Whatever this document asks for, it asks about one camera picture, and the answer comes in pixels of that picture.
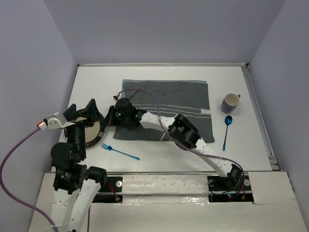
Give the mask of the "purple white cup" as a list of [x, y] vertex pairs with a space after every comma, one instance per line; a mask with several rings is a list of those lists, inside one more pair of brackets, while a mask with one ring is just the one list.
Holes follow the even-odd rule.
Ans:
[[221, 111], [225, 114], [233, 112], [239, 105], [241, 95], [238, 94], [227, 94], [221, 104]]

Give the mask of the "dark rimmed dinner plate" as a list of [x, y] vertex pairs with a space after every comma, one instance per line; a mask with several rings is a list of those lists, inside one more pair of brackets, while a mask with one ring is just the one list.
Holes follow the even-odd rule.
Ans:
[[70, 108], [65, 111], [64, 116], [68, 122], [73, 122], [73, 125], [64, 129], [66, 142], [83, 143], [86, 148], [90, 148], [103, 137], [104, 118], [97, 109], [91, 107], [80, 110]]

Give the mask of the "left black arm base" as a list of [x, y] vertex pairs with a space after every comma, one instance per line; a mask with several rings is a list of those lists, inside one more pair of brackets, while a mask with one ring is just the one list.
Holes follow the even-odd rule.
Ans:
[[106, 185], [101, 187], [92, 203], [121, 203], [123, 201], [122, 187], [122, 176], [108, 176]]

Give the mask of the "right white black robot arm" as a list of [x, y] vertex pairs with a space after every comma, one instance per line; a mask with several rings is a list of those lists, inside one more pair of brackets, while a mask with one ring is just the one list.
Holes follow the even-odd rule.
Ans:
[[184, 116], [160, 116], [146, 110], [135, 108], [127, 98], [120, 98], [103, 120], [106, 125], [141, 126], [144, 129], [161, 131], [182, 150], [192, 152], [204, 160], [217, 175], [222, 178], [223, 186], [228, 190], [242, 191], [245, 174], [243, 168], [235, 161], [215, 155], [206, 144], [198, 129]]

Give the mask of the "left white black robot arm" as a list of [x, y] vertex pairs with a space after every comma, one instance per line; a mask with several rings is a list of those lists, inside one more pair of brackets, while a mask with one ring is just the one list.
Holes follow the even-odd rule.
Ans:
[[51, 232], [80, 231], [96, 193], [106, 188], [105, 169], [81, 164], [86, 159], [85, 129], [102, 119], [94, 99], [82, 110], [72, 104], [64, 113], [46, 117], [48, 129], [64, 129], [67, 136], [66, 142], [51, 149], [51, 165], [56, 169]]

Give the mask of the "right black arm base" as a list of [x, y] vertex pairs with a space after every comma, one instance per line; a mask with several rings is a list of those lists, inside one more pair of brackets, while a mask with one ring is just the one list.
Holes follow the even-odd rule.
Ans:
[[222, 177], [210, 175], [207, 177], [210, 203], [252, 202], [253, 193], [249, 176], [240, 180], [238, 187], [227, 187]]

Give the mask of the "grey striped cloth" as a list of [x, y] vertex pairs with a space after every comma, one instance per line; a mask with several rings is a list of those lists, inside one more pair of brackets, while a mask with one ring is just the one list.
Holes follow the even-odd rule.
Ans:
[[137, 109], [166, 117], [184, 115], [198, 129], [206, 143], [214, 143], [206, 81], [125, 79], [122, 89], [124, 92], [121, 97], [128, 98]]

